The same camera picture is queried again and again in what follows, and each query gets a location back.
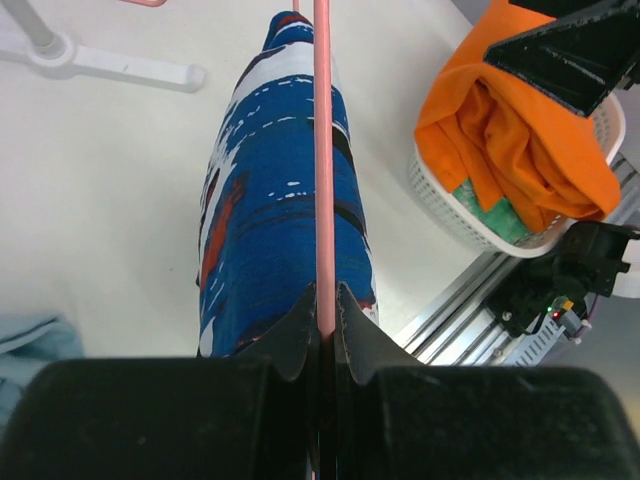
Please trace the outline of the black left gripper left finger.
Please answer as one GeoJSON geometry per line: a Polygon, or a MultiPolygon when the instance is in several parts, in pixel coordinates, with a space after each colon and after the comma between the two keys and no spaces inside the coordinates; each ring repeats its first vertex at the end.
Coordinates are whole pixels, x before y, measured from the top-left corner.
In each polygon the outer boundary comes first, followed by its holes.
{"type": "Polygon", "coordinates": [[[27,386],[1,440],[5,479],[309,479],[316,295],[225,358],[68,360],[27,386]]]}

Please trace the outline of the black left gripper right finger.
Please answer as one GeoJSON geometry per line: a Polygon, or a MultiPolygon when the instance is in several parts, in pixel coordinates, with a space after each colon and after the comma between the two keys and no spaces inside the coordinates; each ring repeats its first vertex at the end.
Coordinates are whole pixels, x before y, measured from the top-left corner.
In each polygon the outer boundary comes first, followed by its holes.
{"type": "Polygon", "coordinates": [[[560,367],[426,366],[336,291],[341,479],[635,479],[613,390],[560,367]]]}

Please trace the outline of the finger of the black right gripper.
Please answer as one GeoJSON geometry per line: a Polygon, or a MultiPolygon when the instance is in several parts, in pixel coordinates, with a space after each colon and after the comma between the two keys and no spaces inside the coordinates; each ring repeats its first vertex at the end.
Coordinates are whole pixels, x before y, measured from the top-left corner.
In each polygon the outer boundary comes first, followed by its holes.
{"type": "Polygon", "coordinates": [[[572,113],[590,116],[615,89],[639,83],[639,3],[514,1],[552,20],[492,44],[484,61],[572,113]]]}

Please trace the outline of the orange trousers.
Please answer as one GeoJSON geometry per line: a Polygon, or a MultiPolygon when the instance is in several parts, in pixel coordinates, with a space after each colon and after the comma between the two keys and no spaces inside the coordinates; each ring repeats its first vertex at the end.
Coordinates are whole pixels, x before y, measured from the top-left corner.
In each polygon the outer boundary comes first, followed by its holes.
{"type": "Polygon", "coordinates": [[[621,200],[592,120],[483,60],[491,44],[549,20],[491,2],[436,77],[414,133],[447,192],[469,182],[485,211],[506,199],[535,233],[558,215],[602,220],[621,200]]]}

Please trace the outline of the blue white patterned trousers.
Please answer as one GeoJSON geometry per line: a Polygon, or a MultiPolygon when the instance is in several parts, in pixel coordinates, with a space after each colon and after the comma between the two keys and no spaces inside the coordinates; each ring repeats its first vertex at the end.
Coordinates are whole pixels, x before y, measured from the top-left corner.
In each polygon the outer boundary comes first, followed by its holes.
{"type": "Polygon", "coordinates": [[[222,120],[200,199],[201,357],[246,349],[315,280],[313,40],[276,14],[222,120]]]}

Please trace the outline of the green white patterned trousers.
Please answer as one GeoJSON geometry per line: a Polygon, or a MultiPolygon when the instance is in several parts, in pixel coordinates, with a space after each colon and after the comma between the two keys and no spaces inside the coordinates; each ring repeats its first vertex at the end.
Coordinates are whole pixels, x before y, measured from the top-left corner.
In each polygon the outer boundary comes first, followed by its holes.
{"type": "Polygon", "coordinates": [[[465,180],[453,192],[453,196],[471,215],[507,243],[516,244],[530,234],[529,229],[505,197],[485,211],[479,204],[470,180],[465,180]]]}

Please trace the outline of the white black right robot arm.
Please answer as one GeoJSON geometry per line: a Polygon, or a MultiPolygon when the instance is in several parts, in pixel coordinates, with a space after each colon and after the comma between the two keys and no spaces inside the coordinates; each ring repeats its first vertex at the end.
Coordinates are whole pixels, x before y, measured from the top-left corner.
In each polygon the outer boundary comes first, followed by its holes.
{"type": "MultiPolygon", "coordinates": [[[[616,88],[639,81],[636,1],[522,1],[552,22],[491,45],[486,63],[588,117],[616,88]]],[[[639,234],[596,221],[574,223],[549,253],[521,261],[487,297],[486,307],[510,336],[534,335],[546,319],[575,339],[586,322],[585,298],[609,297],[639,234]]]]}

